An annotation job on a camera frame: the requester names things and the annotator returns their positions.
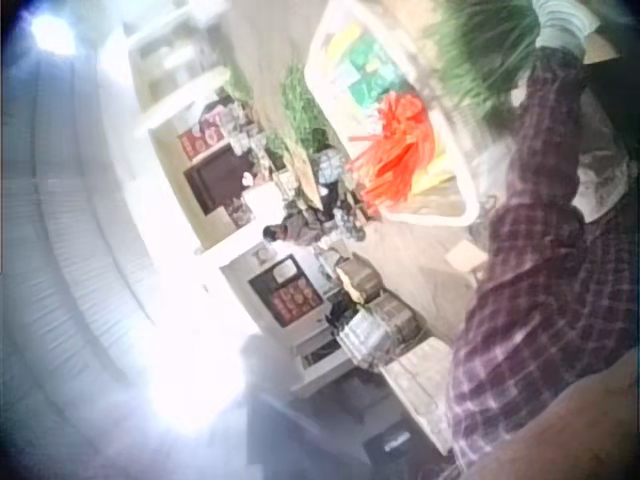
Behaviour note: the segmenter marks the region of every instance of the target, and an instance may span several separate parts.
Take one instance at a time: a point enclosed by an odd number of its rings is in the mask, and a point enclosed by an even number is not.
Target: poster
[[[216,120],[216,110],[203,116],[200,123],[194,125],[190,130],[178,135],[182,150],[190,162],[224,140],[224,135]]]

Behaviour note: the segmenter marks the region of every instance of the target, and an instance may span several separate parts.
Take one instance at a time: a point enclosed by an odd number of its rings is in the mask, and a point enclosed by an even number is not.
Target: white basket
[[[358,156],[368,145],[351,142],[349,138],[369,133],[363,131],[368,119],[341,106],[330,85],[331,72],[325,69],[324,52],[333,35],[352,22],[371,33],[425,100],[431,123],[445,145],[456,187],[456,192],[447,194],[451,194],[451,198],[442,200],[440,206],[434,206],[438,202],[430,196],[435,193],[428,191],[424,202],[407,203],[394,207],[393,211],[383,208],[382,214],[392,220],[420,225],[470,225],[480,212],[470,166],[486,149],[489,135],[484,125],[465,117],[459,109],[445,105],[446,101],[438,94],[441,89],[430,78],[429,68],[418,61],[415,45],[391,17],[379,7],[365,6],[358,0],[331,0],[309,49],[305,80],[349,155]]]

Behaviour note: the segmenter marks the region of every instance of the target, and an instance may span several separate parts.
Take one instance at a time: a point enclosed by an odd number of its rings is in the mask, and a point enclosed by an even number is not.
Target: man
[[[282,240],[301,247],[308,247],[320,241],[325,229],[314,210],[298,210],[288,214],[278,225],[267,225],[262,237],[267,242]]]
[[[477,464],[468,478],[612,478],[637,455],[637,199],[588,225],[571,205],[598,21],[575,0],[533,3],[541,30],[507,198],[454,348],[454,451],[463,470]]]

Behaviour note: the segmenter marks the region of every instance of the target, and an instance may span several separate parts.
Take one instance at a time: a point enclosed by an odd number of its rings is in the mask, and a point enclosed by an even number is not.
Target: floor
[[[412,2],[384,0],[405,17]],[[286,125],[280,82],[291,62],[304,62],[327,3],[234,0],[223,21],[238,66],[252,85],[256,113],[267,128]],[[367,227],[365,242],[350,247],[378,269],[386,287],[426,320],[431,333],[451,342],[463,326],[473,283],[453,270],[444,255],[465,236],[461,229],[376,222]]]

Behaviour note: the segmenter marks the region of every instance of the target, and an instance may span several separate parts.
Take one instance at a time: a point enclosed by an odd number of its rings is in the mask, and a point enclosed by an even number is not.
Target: shirt sleeve
[[[507,316],[513,305],[530,310],[533,296],[528,306],[524,298],[510,301],[510,279],[526,275],[527,282],[548,285],[549,276],[566,279],[576,271],[584,221],[572,201],[579,186],[580,97],[585,85],[577,57],[556,49],[537,51],[519,114],[506,200],[489,225],[489,264],[478,290],[479,305],[491,308],[507,302]],[[495,295],[498,286],[500,296]]]
[[[485,278],[454,348],[449,414],[454,450],[465,467],[535,414],[518,403],[522,392],[514,393],[512,382],[525,370],[535,375],[541,338],[571,316],[585,254],[582,214],[571,205],[579,185],[584,88],[577,57],[536,52],[507,198],[489,224]]]

